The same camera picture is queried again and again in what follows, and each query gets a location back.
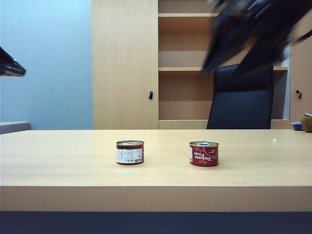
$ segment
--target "brown object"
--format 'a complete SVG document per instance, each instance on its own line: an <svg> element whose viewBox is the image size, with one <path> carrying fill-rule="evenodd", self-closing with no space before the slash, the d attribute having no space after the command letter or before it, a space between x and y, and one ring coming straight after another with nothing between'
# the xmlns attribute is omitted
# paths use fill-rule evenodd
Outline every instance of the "brown object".
<svg viewBox="0 0 312 234"><path fill-rule="evenodd" d="M301 120L301 125L304 131L312 133L312 116L306 116Z"/></svg>

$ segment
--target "blue wall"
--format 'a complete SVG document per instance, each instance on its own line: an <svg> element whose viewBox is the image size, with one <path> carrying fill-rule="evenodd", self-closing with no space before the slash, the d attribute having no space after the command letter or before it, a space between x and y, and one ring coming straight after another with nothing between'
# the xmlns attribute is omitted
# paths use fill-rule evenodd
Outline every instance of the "blue wall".
<svg viewBox="0 0 312 234"><path fill-rule="evenodd" d="M92 129L91 0L1 0L1 47L26 68L1 77L1 121Z"/></svg>

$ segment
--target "chair backrest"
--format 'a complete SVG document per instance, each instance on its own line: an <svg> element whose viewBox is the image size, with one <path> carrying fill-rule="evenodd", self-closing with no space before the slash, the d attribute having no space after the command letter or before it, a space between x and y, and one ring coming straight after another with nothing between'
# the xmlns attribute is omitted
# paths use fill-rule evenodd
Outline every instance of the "chair backrest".
<svg viewBox="0 0 312 234"><path fill-rule="evenodd" d="M214 97L207 129L270 129L273 67L236 78L238 65L214 71Z"/></svg>

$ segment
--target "can lid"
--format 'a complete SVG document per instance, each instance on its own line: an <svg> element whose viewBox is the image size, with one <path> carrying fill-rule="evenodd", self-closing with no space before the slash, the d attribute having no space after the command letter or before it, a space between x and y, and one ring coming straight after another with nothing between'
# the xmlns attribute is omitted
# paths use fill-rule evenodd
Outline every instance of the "can lid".
<svg viewBox="0 0 312 234"><path fill-rule="evenodd" d="M137 146L137 145L143 145L144 141L141 140L123 140L116 142L116 145L120 146Z"/></svg>
<svg viewBox="0 0 312 234"><path fill-rule="evenodd" d="M210 141L192 141L190 145L197 147L218 147L219 143L210 142Z"/></svg>

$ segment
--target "tomato paste can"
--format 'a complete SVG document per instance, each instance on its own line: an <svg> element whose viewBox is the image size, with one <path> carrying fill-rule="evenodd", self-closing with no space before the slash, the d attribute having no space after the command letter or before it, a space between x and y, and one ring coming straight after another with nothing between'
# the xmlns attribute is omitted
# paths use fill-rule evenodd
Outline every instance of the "tomato paste can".
<svg viewBox="0 0 312 234"><path fill-rule="evenodd" d="M116 142L117 163L136 165L144 162L144 141L123 140Z"/></svg>
<svg viewBox="0 0 312 234"><path fill-rule="evenodd" d="M218 165L218 147L219 144L215 142L190 142L190 163L202 167L213 167Z"/></svg>

